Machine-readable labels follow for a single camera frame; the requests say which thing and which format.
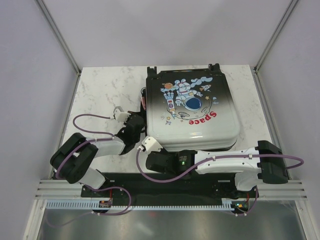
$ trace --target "white wall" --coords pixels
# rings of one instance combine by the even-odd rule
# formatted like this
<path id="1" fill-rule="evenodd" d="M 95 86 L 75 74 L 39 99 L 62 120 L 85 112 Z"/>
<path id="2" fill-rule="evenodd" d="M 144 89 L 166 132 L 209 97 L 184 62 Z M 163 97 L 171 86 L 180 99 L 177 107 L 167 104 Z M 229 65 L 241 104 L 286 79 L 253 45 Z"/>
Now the white wall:
<path id="1" fill-rule="evenodd" d="M 305 159 L 303 180 L 320 227 L 320 1 L 301 0 L 260 74 L 286 153 Z"/>
<path id="2" fill-rule="evenodd" d="M 80 67 L 250 64 L 290 0 L 45 0 Z"/>
<path id="3" fill-rule="evenodd" d="M 0 7 L 0 239 L 19 240 L 76 74 L 33 0 Z"/>

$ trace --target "tabletop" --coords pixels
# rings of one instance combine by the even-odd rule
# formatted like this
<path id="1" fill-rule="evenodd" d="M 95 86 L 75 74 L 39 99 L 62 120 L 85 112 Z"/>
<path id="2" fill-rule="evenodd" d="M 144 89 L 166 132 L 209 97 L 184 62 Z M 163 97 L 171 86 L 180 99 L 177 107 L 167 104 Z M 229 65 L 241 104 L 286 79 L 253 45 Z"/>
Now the tabletop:
<path id="1" fill-rule="evenodd" d="M 158 66 L 162 70 L 181 70 L 206 68 L 203 65 Z M 221 65 L 225 74 L 234 105 L 240 121 L 240 134 L 233 150 L 257 146 L 257 141 L 271 142 L 267 122 L 263 113 L 258 92 L 249 65 Z M 141 89 L 146 86 L 146 66 L 126 67 L 84 67 L 76 90 L 75 98 L 64 133 L 65 142 L 73 133 L 79 132 L 73 126 L 73 119 L 79 114 L 96 114 L 113 117 L 113 110 L 121 106 L 125 112 L 140 111 Z M 77 124 L 86 130 L 104 131 L 116 134 L 123 126 L 116 120 L 96 117 L 80 117 Z M 108 137 L 102 134 L 81 132 L 88 138 Z M 108 155 L 97 157 L 91 167 L 101 172 L 138 173 L 135 148 L 125 155 Z M 147 155 L 140 154 L 140 166 L 145 172 Z"/>

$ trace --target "black and white case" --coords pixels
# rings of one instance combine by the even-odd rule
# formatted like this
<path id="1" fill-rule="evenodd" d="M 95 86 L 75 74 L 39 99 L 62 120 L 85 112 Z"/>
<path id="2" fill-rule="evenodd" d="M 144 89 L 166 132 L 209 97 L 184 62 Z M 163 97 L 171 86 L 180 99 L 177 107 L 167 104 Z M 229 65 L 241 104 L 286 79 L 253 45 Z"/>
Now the black and white case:
<path id="1" fill-rule="evenodd" d="M 229 149 L 240 123 L 219 64 L 202 69 L 147 68 L 147 135 L 167 151 Z"/>

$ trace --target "marble table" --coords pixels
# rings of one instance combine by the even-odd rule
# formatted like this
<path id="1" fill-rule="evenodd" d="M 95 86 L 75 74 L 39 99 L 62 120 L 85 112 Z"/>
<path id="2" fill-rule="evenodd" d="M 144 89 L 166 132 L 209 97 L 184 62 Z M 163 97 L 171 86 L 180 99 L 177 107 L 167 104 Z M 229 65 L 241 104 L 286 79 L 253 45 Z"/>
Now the marble table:
<path id="1" fill-rule="evenodd" d="M 158 66 L 161 70 L 179 70 L 206 68 L 207 66 Z M 239 116 L 241 131 L 232 150 L 246 149 L 257 145 L 258 140 L 268 140 L 271 136 L 258 97 L 254 79 L 248 65 L 222 65 L 232 98 Z M 73 118 L 79 114 L 96 114 L 113 116 L 116 106 L 124 111 L 140 110 L 140 90 L 145 87 L 146 66 L 127 67 L 84 67 L 76 90 L 74 102 L 68 119 L 63 142 L 73 133 L 79 132 L 73 126 Z M 116 120 L 95 117 L 78 118 L 77 124 L 91 131 L 105 131 L 116 134 L 123 126 Z M 82 132 L 86 137 L 100 138 L 106 135 Z M 140 155 L 140 165 L 145 168 L 147 155 Z M 95 158 L 91 167 L 101 172 L 138 173 L 136 151 L 133 149 L 125 155 L 109 155 Z"/>

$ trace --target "gray floor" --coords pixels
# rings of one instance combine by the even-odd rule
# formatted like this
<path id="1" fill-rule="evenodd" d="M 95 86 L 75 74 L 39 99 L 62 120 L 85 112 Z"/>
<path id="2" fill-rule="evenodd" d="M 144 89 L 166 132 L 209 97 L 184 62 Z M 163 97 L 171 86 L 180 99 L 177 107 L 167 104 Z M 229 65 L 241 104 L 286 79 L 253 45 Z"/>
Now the gray floor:
<path id="1" fill-rule="evenodd" d="M 83 210 L 46 210 L 63 224 Z M 305 240 L 294 202 L 258 202 L 245 217 L 218 211 L 132 211 L 87 215 L 67 226 L 42 224 L 39 240 Z"/>

